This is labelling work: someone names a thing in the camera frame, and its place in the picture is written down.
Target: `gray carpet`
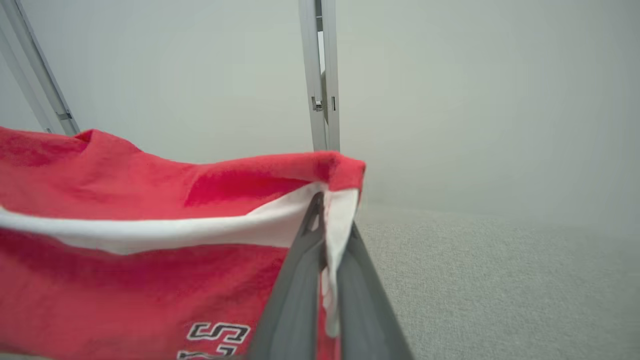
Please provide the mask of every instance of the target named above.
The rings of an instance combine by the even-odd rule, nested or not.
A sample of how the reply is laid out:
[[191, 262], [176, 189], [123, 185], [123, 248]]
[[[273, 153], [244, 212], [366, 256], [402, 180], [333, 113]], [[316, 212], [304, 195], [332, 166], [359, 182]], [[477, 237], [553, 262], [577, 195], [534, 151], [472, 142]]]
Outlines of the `gray carpet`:
[[364, 205], [416, 359], [640, 359], [640, 240]]

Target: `garment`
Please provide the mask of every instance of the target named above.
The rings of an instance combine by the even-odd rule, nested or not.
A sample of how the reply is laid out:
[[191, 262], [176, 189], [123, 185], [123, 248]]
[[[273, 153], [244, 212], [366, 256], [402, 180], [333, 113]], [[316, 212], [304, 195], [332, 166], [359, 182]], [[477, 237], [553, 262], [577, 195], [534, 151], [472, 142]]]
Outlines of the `garment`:
[[242, 354], [317, 192], [335, 275], [363, 174], [336, 152], [194, 165], [97, 130], [0, 128], [0, 352]]

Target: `white wall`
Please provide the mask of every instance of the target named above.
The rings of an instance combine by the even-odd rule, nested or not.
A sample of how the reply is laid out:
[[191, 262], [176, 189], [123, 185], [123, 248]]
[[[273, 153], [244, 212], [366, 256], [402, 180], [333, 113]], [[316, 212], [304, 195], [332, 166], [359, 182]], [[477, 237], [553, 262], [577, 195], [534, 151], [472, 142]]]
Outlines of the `white wall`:
[[365, 201], [640, 233], [640, 1], [336, 5]]
[[0, 126], [17, 130], [43, 131], [3, 54], [0, 54]]
[[78, 126], [189, 162], [311, 151], [297, 0], [24, 0]]

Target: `gray textured surface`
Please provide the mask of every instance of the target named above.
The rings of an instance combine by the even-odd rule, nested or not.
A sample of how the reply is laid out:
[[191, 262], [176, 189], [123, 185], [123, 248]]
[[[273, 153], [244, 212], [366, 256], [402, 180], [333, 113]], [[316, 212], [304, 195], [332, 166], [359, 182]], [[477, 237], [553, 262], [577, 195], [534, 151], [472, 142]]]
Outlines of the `gray textured surface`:
[[640, 359], [640, 240], [363, 206], [416, 359]]

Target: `red fabric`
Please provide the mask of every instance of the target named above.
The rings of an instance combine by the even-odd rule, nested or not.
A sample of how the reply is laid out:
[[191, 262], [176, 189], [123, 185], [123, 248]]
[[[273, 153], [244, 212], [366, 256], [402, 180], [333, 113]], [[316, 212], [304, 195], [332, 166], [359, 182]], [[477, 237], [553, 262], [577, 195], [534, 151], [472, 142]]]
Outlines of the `red fabric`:
[[[176, 163], [92, 130], [65, 136], [0, 127], [0, 205], [38, 217], [237, 216], [309, 182], [361, 188], [364, 164], [336, 152]], [[251, 340], [287, 249], [201, 245], [118, 256], [0, 228], [0, 352], [57, 360], [205, 359]], [[189, 340], [194, 324], [250, 327]], [[320, 353], [330, 358], [334, 342]]]

